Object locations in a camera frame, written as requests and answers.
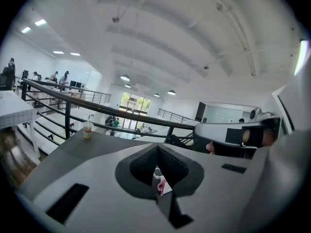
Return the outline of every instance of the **white ceiling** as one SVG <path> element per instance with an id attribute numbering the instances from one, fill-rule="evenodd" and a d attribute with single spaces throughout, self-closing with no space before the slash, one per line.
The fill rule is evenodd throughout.
<path id="1" fill-rule="evenodd" d="M 47 21 L 22 35 L 45 52 L 78 52 L 112 83 L 128 74 L 162 97 L 256 105 L 292 77 L 299 51 L 282 0 L 31 0 L 20 15 L 19 34 Z"/>

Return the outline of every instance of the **plastic cup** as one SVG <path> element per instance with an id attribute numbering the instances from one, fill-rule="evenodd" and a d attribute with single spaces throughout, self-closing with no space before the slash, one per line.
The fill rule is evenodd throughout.
<path id="1" fill-rule="evenodd" d="M 91 122 L 83 123 L 83 139 L 91 138 L 92 126 L 93 126 L 93 123 Z"/>

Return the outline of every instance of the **window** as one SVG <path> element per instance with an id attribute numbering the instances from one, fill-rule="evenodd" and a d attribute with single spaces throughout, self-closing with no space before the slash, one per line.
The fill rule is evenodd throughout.
<path id="1" fill-rule="evenodd" d="M 136 115 L 147 116 L 151 104 L 151 99 L 140 97 L 138 95 L 123 92 L 119 110 L 126 111 L 128 113 L 134 113 Z M 124 129 L 135 130 L 143 123 L 134 120 L 120 118 L 120 124 Z"/>
<path id="2" fill-rule="evenodd" d="M 144 98 L 141 110 L 147 112 L 149 110 L 150 103 L 151 103 L 151 99 Z"/>
<path id="3" fill-rule="evenodd" d="M 131 93 L 123 92 L 120 106 L 127 107 L 129 100 L 130 100 L 130 97 L 131 97 Z"/>

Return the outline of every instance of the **handrail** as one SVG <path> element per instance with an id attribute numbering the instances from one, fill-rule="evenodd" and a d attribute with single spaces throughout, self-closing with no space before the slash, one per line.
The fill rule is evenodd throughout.
<path id="1" fill-rule="evenodd" d="M 95 92 L 95 93 L 100 93 L 100 94 L 106 94 L 106 95 L 111 95 L 108 93 L 103 93 L 103 92 L 98 92 L 98 91 L 91 91 L 91 90 L 87 90 L 84 88 L 78 88 L 75 86 L 69 86 L 69 85 L 63 85 L 63 84 L 57 84 L 57 83 L 49 83 L 49 82 L 44 82 L 44 81 L 32 81 L 32 82 L 36 82 L 38 84 L 42 84 L 42 85 L 46 85 L 46 86 L 54 86 L 54 87 L 60 87 L 60 88 L 68 88 L 68 89 L 72 89 L 72 90 L 79 90 L 79 91 L 90 91 L 90 92 Z"/>
<path id="2" fill-rule="evenodd" d="M 174 120 L 180 120 L 181 123 L 183 123 L 185 119 L 186 119 L 186 121 L 192 120 L 192 119 L 190 119 L 188 117 L 181 116 L 179 114 L 176 114 L 176 113 L 173 113 L 173 112 L 170 112 L 170 111 L 166 111 L 166 110 L 163 110 L 161 108 L 159 108 L 159 111 L 158 111 L 157 114 L 159 116 L 163 117 L 163 118 L 166 118 L 169 121 L 172 121 L 172 119 L 174 119 Z"/>
<path id="3" fill-rule="evenodd" d="M 66 117 L 66 113 L 61 112 L 60 110 L 57 110 L 57 109 L 55 109 L 55 108 L 52 108 L 52 107 L 50 107 L 49 105 L 44 104 L 44 103 L 41 102 L 40 100 L 38 100 L 38 99 L 36 99 L 36 98 L 34 98 L 34 97 L 28 95 L 28 94 L 27 94 L 27 96 L 30 97 L 30 98 L 32 98 L 34 101 L 37 101 L 37 102 L 41 103 L 42 105 L 44 105 L 44 106 L 50 108 L 52 111 L 55 111 L 56 113 L 59 113 L 59 114 L 61 114 L 61 115 L 63 115 L 63 116 Z M 72 119 L 74 119 L 74 120 L 77 120 L 77 121 L 79 121 L 79 122 L 86 122 L 85 119 L 82 119 L 82 118 L 79 118 L 79 117 L 76 117 L 76 116 L 69 115 L 69 117 L 72 118 Z M 96 123 L 96 122 L 92 122 L 92 123 L 93 123 L 94 126 L 99 127 L 99 128 L 103 128 L 103 129 L 107 129 L 107 130 L 114 130 L 114 131 L 123 132 L 123 133 L 139 134 L 139 135 L 142 135 L 142 136 L 153 136 L 153 137 L 159 137 L 159 138 L 166 138 L 166 137 L 167 137 L 167 135 L 152 135 L 152 134 L 149 134 L 149 133 L 142 133 L 142 132 L 136 132 L 136 131 L 127 130 L 127 129 L 114 128 L 114 127 L 106 126 L 106 125 L 99 124 L 99 123 Z M 68 130 L 69 130 L 69 131 L 72 131 L 72 132 L 77 132 L 76 130 L 73 130 L 73 129 L 68 129 Z M 180 139 L 192 139 L 193 137 L 187 137 L 187 136 L 183 137 L 183 136 L 181 136 L 181 137 L 179 137 L 179 138 L 180 138 Z"/>
<path id="4" fill-rule="evenodd" d="M 68 96 L 66 94 L 63 94 L 61 92 L 48 89 L 48 88 L 40 85 L 39 82 L 30 81 L 28 79 L 24 79 L 23 82 L 25 84 L 32 86 L 33 88 L 35 88 L 37 90 L 43 91 L 44 93 L 46 93 L 50 96 L 53 96 L 57 99 L 61 99 L 61 100 L 68 102 L 70 104 L 74 104 L 74 105 L 77 105 L 80 107 L 84 107 L 84 108 L 87 108 L 89 110 L 93 110 L 96 112 L 100 112 L 100 113 L 104 113 L 104 114 L 108 114 L 108 115 L 112 115 L 112 116 L 117 116 L 117 117 L 124 117 L 124 118 L 128 118 L 131 120 L 141 121 L 141 122 L 145 122 L 145 123 L 151 123 L 151 124 L 155 124 L 155 125 L 172 127 L 172 128 L 180 128 L 180 129 L 185 129 L 185 130 L 193 130 L 194 129 L 193 125 L 165 121 L 165 120 L 161 120 L 161 119 L 157 119 L 157 118 L 153 118 L 153 117 L 149 117 L 149 116 L 140 116 L 140 115 L 136 115 L 134 113 L 130 114 L 130 113 L 127 113 L 124 111 L 120 111 L 120 110 L 110 108 L 108 106 L 103 106 L 100 104 L 94 104 L 94 103 L 89 102 L 89 101 L 74 98 L 74 97 Z"/>

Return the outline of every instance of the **person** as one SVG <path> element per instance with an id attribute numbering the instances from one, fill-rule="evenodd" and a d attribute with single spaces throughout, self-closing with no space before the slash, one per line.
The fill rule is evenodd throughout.
<path id="1" fill-rule="evenodd" d="M 119 118 L 113 122 L 113 127 L 117 128 L 119 126 Z"/>
<path id="2" fill-rule="evenodd" d="M 8 64 L 8 67 L 5 67 L 3 70 L 5 75 L 5 85 L 7 90 L 12 90 L 12 85 L 15 82 L 15 63 L 14 58 L 11 58 Z"/>
<path id="3" fill-rule="evenodd" d="M 31 79 L 32 81 L 38 81 L 38 73 L 35 71 L 34 72 L 34 76 L 33 76 L 33 78 Z M 37 89 L 35 89 L 35 88 L 33 88 L 33 87 L 31 87 L 31 91 L 32 91 L 32 96 L 33 96 L 33 98 L 35 98 L 35 99 L 38 99 L 39 98 L 39 95 L 38 95 L 38 93 L 36 92 L 36 91 L 38 91 Z M 34 106 L 37 106 L 38 105 L 38 102 L 37 101 L 34 101 Z"/>
<path id="4" fill-rule="evenodd" d="M 70 127 L 70 129 L 73 129 L 73 127 L 74 127 L 74 122 L 73 123 L 71 123 L 70 125 L 69 125 L 69 127 Z"/>
<path id="5" fill-rule="evenodd" d="M 69 72 L 66 71 L 66 72 L 65 72 L 65 75 L 64 75 L 63 77 L 60 78 L 59 84 L 68 84 L 68 81 L 67 81 L 68 74 L 69 74 Z"/>
<path id="6" fill-rule="evenodd" d="M 145 127 L 145 125 L 143 124 L 143 125 L 142 125 L 142 129 L 141 129 L 140 132 L 142 132 L 142 133 L 149 133 L 149 132 L 150 132 L 150 129 L 149 129 L 149 127 Z"/>
<path id="7" fill-rule="evenodd" d="M 31 80 L 38 81 L 38 73 L 37 72 L 34 72 L 34 76 Z"/>
<path id="8" fill-rule="evenodd" d="M 116 120 L 116 118 L 114 116 L 109 116 L 106 121 L 105 121 L 105 125 L 109 126 L 109 127 L 113 127 L 114 125 L 114 121 Z M 115 132 L 113 130 L 110 131 L 110 135 L 114 135 Z"/>
<path id="9" fill-rule="evenodd" d="M 52 81 L 57 81 L 57 78 L 56 78 L 56 75 L 58 74 L 58 71 L 56 71 L 54 74 L 52 74 L 49 78 L 49 80 L 52 80 Z"/>

